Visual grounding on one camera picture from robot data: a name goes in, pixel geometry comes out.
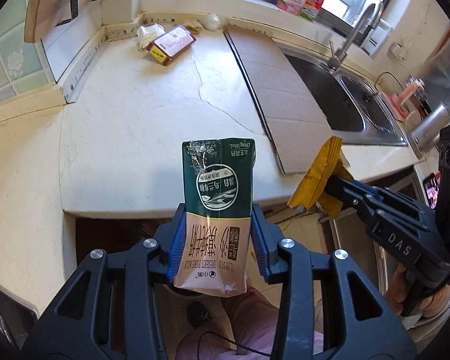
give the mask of white countertop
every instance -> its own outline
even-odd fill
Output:
[[[185,140],[253,138],[254,200],[289,198],[302,176],[280,173],[225,38],[198,38],[168,67],[139,52],[136,39],[111,42],[77,103],[0,123],[1,287],[43,312],[75,264],[63,210],[95,218],[173,214],[183,201]],[[418,162],[408,147],[343,152],[360,180]]]
[[[253,200],[286,202],[301,175],[282,175],[221,32],[204,31],[168,67],[137,39],[106,46],[76,104],[64,111],[60,185],[65,211],[93,218],[164,218],[184,201],[181,144],[253,138]],[[418,162],[408,147],[347,146],[350,171],[377,178]]]

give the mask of small box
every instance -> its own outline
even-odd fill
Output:
[[[158,62],[167,66],[196,40],[185,27],[176,26],[151,41],[147,50]]]

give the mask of countertop crack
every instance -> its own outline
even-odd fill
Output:
[[[229,114],[229,113],[226,112],[225,110],[221,109],[220,107],[217,107],[216,105],[213,105],[212,103],[210,103],[210,102],[208,102],[208,101],[206,101],[206,100],[205,100],[205,102],[208,103],[209,105],[211,105],[213,108],[216,108],[216,109],[222,111],[224,114],[228,115],[228,116],[229,116],[230,118],[232,118],[236,123],[238,123],[240,126],[242,126],[245,130],[250,131],[252,134],[255,134],[255,135],[265,135],[264,132],[258,133],[258,132],[255,132],[255,131],[253,131],[253,130],[250,130],[247,126],[244,126],[243,124],[241,124],[238,120],[236,120],[233,116],[231,116],[231,114]]]
[[[198,96],[200,97],[200,100],[205,101],[202,98],[202,94],[200,93],[200,89],[202,89],[203,86],[203,80],[202,80],[202,75],[200,74],[199,70],[198,70],[198,66],[197,66],[197,62],[193,59],[192,54],[190,54],[190,59],[192,60],[193,64],[195,65],[195,69],[198,73],[198,77],[200,78],[200,86],[198,87]]]

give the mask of power cord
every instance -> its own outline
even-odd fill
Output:
[[[395,81],[397,81],[398,85],[400,85],[400,87],[402,88],[402,91],[404,90],[404,88],[403,88],[402,84],[400,83],[400,81],[397,80],[397,78],[396,78],[392,73],[390,73],[389,71],[384,71],[383,73],[381,73],[381,74],[377,77],[377,79],[376,79],[375,82],[373,83],[373,86],[375,87],[376,90],[378,90],[378,88],[377,88],[377,83],[378,83],[378,81],[380,81],[380,79],[381,79],[385,74],[390,74],[390,75],[395,79]]]
[[[206,334],[216,335],[217,337],[220,337],[220,338],[228,341],[230,344],[233,344],[233,345],[236,345],[237,347],[241,347],[243,349],[249,350],[250,352],[257,353],[258,355],[262,355],[262,356],[266,356],[266,357],[270,357],[271,356],[269,353],[260,352],[259,350],[255,350],[255,349],[249,348],[248,346],[237,344],[236,342],[228,339],[227,337],[223,337],[222,335],[220,335],[218,333],[209,331],[209,332],[203,333],[198,339],[198,343],[197,343],[197,360],[200,360],[200,342],[202,341],[203,336],[206,335]]]

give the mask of green milk carton label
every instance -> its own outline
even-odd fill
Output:
[[[246,291],[253,139],[184,142],[187,236],[175,286],[229,297]]]

